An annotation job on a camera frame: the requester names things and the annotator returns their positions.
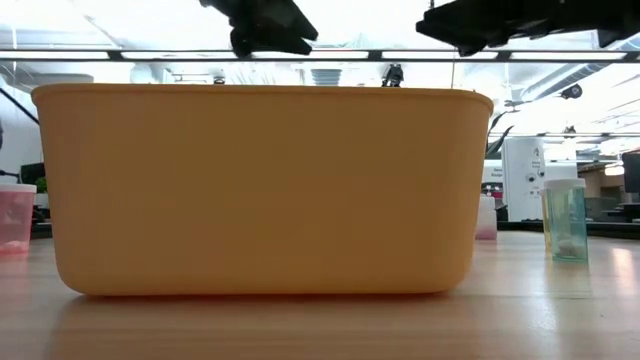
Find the table surface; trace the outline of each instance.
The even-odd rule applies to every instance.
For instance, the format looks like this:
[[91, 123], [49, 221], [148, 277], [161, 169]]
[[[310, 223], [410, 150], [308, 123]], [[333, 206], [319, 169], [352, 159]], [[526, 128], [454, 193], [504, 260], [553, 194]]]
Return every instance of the table surface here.
[[588, 266], [543, 243], [476, 242], [440, 295], [93, 299], [37, 240], [0, 261], [0, 359], [640, 359], [640, 241], [591, 239]]

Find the yellow plastic bin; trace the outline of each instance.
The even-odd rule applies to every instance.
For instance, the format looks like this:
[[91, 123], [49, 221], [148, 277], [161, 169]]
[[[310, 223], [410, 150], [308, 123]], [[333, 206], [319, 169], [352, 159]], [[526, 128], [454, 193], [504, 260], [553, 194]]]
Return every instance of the yellow plastic bin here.
[[61, 84], [33, 100], [58, 270], [81, 293], [428, 293], [470, 267], [482, 95]]

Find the ceiling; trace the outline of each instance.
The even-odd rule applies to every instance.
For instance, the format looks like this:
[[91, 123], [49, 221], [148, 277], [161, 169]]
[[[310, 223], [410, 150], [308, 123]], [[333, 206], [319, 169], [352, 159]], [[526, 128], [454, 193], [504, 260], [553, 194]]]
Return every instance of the ceiling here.
[[[436, 0], [436, 5], [448, 1]], [[320, 33], [315, 48], [442, 49], [447, 44], [415, 32], [426, 0], [296, 0]], [[197, 0], [0, 0], [0, 48], [4, 49], [229, 49], [226, 17]], [[636, 49], [640, 37], [611, 49]], [[593, 50], [592, 32], [518, 39], [513, 50]], [[30, 91], [56, 82], [212, 83], [380, 86], [388, 64], [371, 62], [79, 63], [0, 62], [7, 84]], [[403, 63], [405, 87], [462, 88], [494, 100], [496, 112], [513, 110], [505, 100], [533, 101], [516, 107], [494, 133], [640, 133], [640, 63], [593, 66], [563, 63]], [[577, 100], [557, 97], [575, 82]], [[640, 147], [640, 138], [548, 139], [550, 148], [574, 146], [582, 153], [615, 154]]]

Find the pink plastic cup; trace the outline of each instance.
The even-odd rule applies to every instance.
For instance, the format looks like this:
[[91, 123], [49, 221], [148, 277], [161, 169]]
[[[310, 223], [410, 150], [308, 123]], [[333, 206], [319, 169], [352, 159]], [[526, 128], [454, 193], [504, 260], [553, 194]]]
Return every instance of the pink plastic cup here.
[[36, 187], [0, 184], [0, 257], [26, 257]]

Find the white wall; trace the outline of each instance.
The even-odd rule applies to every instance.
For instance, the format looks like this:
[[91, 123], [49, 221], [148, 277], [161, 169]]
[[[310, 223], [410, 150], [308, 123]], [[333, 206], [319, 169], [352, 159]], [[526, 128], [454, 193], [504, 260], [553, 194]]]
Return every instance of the white wall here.
[[[35, 105], [29, 94], [8, 86], [1, 77], [0, 86], [37, 116]], [[42, 161], [40, 128], [2, 95], [0, 95], [0, 121], [4, 130], [4, 142], [0, 150], [0, 169], [17, 173], [21, 165]], [[2, 176], [0, 183], [15, 183], [15, 178]]]

